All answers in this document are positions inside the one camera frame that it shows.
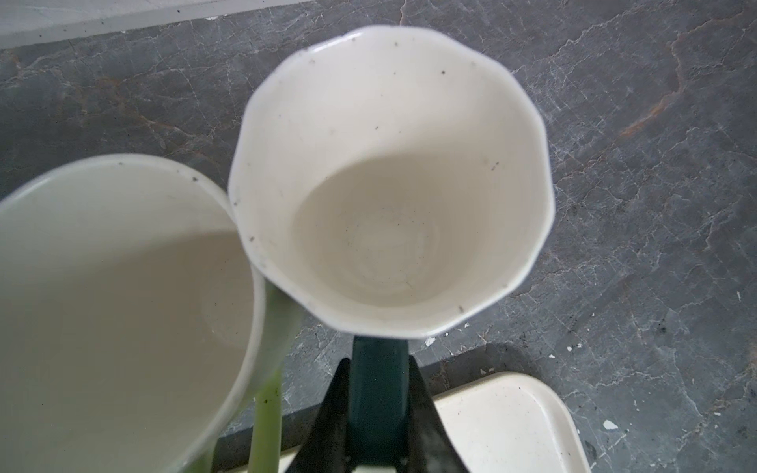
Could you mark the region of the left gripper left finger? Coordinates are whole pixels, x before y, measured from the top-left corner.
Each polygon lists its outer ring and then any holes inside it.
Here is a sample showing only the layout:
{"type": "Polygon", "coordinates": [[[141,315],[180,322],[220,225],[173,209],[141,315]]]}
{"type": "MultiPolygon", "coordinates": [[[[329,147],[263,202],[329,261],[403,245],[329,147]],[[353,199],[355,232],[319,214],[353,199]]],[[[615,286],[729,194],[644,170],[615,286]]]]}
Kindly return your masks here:
{"type": "Polygon", "coordinates": [[[305,443],[286,473],[345,473],[350,360],[340,361],[305,443]]]}

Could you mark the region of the light green mug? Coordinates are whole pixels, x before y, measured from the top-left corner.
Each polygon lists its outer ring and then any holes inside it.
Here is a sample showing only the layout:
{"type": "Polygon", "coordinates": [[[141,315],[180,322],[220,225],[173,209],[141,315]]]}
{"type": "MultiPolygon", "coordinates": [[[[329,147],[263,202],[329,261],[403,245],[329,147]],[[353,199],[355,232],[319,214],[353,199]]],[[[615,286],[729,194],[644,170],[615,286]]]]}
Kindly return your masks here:
{"type": "Polygon", "coordinates": [[[246,257],[228,196],[114,154],[1,203],[1,468],[207,472],[305,310],[246,257]]]}

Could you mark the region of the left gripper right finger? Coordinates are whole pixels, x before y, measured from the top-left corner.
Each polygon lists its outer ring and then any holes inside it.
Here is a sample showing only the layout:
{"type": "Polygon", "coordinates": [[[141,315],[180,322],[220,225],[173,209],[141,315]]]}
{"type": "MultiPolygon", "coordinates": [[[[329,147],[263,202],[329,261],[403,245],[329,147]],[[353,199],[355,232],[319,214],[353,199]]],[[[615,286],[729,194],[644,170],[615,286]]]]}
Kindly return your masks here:
{"type": "Polygon", "coordinates": [[[405,472],[467,472],[414,357],[409,358],[405,472]]]}

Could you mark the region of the dark green mug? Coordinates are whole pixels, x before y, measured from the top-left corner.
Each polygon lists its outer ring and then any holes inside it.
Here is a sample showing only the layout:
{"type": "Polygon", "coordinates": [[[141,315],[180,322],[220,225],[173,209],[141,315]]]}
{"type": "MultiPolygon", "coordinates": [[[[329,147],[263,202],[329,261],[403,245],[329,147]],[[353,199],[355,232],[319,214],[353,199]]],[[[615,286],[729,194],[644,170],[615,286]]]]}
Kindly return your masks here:
{"type": "Polygon", "coordinates": [[[398,462],[408,343],[518,288],[555,216],[545,124],[514,75],[441,33],[372,26],[298,51],[242,117],[244,251],[354,337],[351,460],[398,462]]]}

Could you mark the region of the beige serving tray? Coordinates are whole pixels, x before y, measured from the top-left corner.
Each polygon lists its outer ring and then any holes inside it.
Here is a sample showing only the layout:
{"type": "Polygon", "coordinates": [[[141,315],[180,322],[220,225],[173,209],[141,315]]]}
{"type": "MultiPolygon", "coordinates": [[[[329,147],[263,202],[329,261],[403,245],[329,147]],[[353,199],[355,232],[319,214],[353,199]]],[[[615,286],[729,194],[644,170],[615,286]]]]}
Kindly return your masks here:
{"type": "MultiPolygon", "coordinates": [[[[361,339],[349,372],[347,472],[405,472],[409,358],[405,343],[361,339]]],[[[467,472],[587,472],[572,417],[557,394],[525,374],[501,372],[434,399],[467,472]]],[[[285,472],[283,456],[254,441],[259,472],[285,472]]]]}

